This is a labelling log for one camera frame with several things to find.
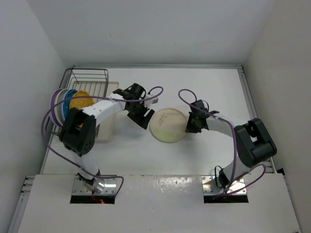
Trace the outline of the purple plate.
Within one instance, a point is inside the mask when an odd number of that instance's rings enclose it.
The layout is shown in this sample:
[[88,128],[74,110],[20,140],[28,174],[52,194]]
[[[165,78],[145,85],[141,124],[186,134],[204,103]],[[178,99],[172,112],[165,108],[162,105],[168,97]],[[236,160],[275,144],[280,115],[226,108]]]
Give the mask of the purple plate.
[[55,116],[55,112],[54,112],[54,103],[55,103],[55,99],[56,99],[56,96],[59,92],[61,92],[63,89],[60,88],[60,89],[56,89],[51,98],[50,98],[50,108],[51,108],[51,111],[50,111],[50,118],[51,118],[51,121],[58,127],[61,127],[61,124],[58,122],[58,120],[56,119],[56,116]]

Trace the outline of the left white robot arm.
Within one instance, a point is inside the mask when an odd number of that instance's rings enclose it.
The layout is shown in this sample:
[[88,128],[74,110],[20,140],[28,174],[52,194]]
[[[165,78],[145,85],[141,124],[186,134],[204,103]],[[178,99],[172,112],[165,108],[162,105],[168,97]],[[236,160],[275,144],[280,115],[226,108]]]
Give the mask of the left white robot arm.
[[127,111],[127,116],[132,121],[147,129],[155,113],[150,106],[157,102],[157,95],[146,92],[141,85],[134,83],[126,89],[113,91],[91,106],[82,109],[73,107],[69,110],[59,140],[74,154],[79,179],[90,190],[98,192],[104,184],[92,152],[98,125],[116,113]]

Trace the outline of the light blue plate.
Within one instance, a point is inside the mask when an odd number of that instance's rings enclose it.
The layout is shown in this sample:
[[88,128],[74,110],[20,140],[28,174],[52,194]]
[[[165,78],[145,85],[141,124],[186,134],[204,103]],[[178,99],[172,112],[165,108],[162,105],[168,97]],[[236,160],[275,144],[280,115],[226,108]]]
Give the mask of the light blue plate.
[[[73,89],[64,89],[62,94],[60,95],[61,96],[61,100],[65,100],[69,97],[69,94],[72,93],[72,90]],[[60,112],[61,112],[61,119],[62,119],[62,122],[65,121],[65,110],[69,108],[69,100],[63,102],[60,104]]]

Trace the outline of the cream plate with plant motif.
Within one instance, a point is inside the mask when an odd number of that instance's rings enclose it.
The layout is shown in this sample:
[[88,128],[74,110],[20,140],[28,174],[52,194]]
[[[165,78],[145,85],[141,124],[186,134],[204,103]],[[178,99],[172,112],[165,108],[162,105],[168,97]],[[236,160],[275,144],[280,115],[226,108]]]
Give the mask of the cream plate with plant motif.
[[186,125],[187,117],[174,108],[157,111],[149,122],[151,134],[164,143],[180,141],[186,134]]

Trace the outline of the yellow dotted plate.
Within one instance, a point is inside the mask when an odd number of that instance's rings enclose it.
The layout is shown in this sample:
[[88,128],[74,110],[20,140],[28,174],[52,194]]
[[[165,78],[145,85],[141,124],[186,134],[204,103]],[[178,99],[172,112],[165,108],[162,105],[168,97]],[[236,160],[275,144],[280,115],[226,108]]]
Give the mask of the yellow dotted plate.
[[89,93],[83,90],[77,91],[75,94],[73,94],[73,97],[78,97],[76,99],[71,99],[69,101],[69,109],[76,108],[76,109],[82,109],[85,107],[92,106],[94,104],[93,98],[87,98],[89,96]]

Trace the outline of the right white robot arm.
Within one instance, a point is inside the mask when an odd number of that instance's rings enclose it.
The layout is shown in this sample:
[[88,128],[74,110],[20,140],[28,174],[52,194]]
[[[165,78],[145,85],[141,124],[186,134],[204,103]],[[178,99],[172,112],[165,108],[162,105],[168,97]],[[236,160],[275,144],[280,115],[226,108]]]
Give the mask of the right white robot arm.
[[261,119],[229,121],[218,111],[210,112],[203,100],[197,100],[190,104],[186,132],[201,133],[203,129],[233,139],[234,159],[221,168],[215,182],[220,189],[227,189],[234,180],[277,153],[276,145]]

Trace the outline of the teal dotted plate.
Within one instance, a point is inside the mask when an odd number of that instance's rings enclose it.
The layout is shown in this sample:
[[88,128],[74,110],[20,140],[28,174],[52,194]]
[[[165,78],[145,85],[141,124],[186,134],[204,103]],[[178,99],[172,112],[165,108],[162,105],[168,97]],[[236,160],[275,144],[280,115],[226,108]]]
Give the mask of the teal dotted plate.
[[[68,99],[73,97],[73,95],[77,92],[76,89],[69,89],[65,95],[64,95],[64,99]],[[69,105],[70,105],[70,100],[67,100],[65,102],[63,102],[63,120],[66,119],[66,116],[68,114],[69,111]]]

